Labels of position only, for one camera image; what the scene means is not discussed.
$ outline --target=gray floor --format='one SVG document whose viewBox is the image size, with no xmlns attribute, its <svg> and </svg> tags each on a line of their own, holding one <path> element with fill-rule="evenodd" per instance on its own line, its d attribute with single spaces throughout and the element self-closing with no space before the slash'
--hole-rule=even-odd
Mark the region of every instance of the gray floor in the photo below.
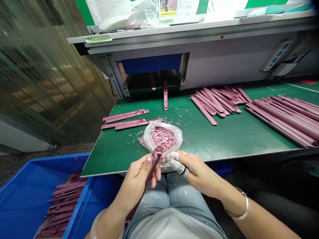
<svg viewBox="0 0 319 239">
<path fill-rule="evenodd" d="M 23 157 L 3 156 L 0 157 L 0 187 L 2 187 L 26 162 L 33 158 L 50 157 L 63 154 L 86 153 L 90 152 L 94 143 L 75 144 L 62 146 L 54 151 L 29 153 Z M 234 186 L 239 188 L 254 189 L 264 187 L 264 184 L 254 178 L 244 175 L 240 172 L 232 172 L 225 179 Z M 239 231 L 233 220 L 226 214 L 220 201 L 204 196 L 209 208 L 214 214 L 216 220 L 225 231 L 228 238 L 239 239 L 245 238 Z"/>
</svg>

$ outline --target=metal shelf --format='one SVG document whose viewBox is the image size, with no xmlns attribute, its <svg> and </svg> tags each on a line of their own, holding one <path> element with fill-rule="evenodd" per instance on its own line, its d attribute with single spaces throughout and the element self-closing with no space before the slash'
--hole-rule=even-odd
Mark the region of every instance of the metal shelf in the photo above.
<svg viewBox="0 0 319 239">
<path fill-rule="evenodd" d="M 88 54 L 161 47 L 211 40 L 231 39 L 317 28 L 316 12 L 297 12 L 237 18 L 213 23 L 196 23 L 167 28 L 109 33 L 112 41 L 86 44 L 86 36 L 68 38 L 70 44 L 84 43 Z"/>
</svg>

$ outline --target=bangle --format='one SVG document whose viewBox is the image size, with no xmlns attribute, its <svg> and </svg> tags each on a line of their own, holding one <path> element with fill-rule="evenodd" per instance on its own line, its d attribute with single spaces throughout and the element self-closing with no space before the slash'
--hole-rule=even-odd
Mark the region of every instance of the bangle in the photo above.
<svg viewBox="0 0 319 239">
<path fill-rule="evenodd" d="M 230 216 L 232 219 L 234 219 L 234 220 L 244 220 L 244 219 L 246 218 L 247 214 L 248 214 L 248 207 L 249 207 L 248 197 L 247 197 L 246 193 L 244 193 L 241 189 L 239 189 L 238 187 L 235 187 L 235 188 L 236 188 L 238 191 L 240 191 L 240 192 L 242 193 L 242 195 L 245 196 L 245 199 L 246 199 L 246 210 L 245 210 L 245 212 L 244 212 L 241 216 L 239 216 L 239 217 L 233 217 L 233 216 L 225 209 L 225 207 L 224 207 L 224 209 L 225 209 L 226 213 L 228 214 L 228 216 Z"/>
</svg>

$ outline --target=cable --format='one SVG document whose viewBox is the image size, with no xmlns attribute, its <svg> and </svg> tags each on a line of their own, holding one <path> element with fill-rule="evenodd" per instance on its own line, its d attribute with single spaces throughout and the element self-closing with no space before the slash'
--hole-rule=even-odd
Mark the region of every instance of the cable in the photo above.
<svg viewBox="0 0 319 239">
<path fill-rule="evenodd" d="M 109 83 L 110 83 L 110 87 L 111 87 L 111 90 L 112 90 L 112 95 L 116 97 L 117 95 L 114 95 L 113 87 L 112 87 L 112 83 L 111 83 L 110 79 L 109 79 Z"/>
</svg>

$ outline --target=plastic bag on shelf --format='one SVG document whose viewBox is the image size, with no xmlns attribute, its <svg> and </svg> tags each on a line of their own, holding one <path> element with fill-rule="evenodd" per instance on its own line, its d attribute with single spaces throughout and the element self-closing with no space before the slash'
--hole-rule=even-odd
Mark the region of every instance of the plastic bag on shelf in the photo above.
<svg viewBox="0 0 319 239">
<path fill-rule="evenodd" d="M 160 25 L 157 0 L 126 0 L 99 24 L 100 32 Z"/>
<path fill-rule="evenodd" d="M 153 121 L 152 123 L 150 123 L 145 131 L 144 131 L 144 134 L 141 138 L 138 138 L 139 142 L 150 152 L 152 153 L 155 149 L 155 145 L 153 143 L 153 139 L 152 139 L 152 135 L 151 135 L 151 132 L 153 132 L 155 130 L 155 127 L 163 127 L 163 128 L 166 128 L 168 130 L 170 130 L 175 139 L 176 139 L 176 143 L 174 144 L 174 146 L 169 149 L 168 151 L 164 152 L 163 153 L 163 157 L 170 153 L 170 152 L 174 152 L 176 150 L 178 150 L 180 148 L 180 146 L 182 145 L 182 141 L 183 141 L 183 133 L 182 131 L 176 127 L 176 126 L 173 126 L 171 124 L 167 124 L 167 123 L 163 123 L 161 121 L 158 121 L 158 120 L 155 120 Z"/>
</svg>

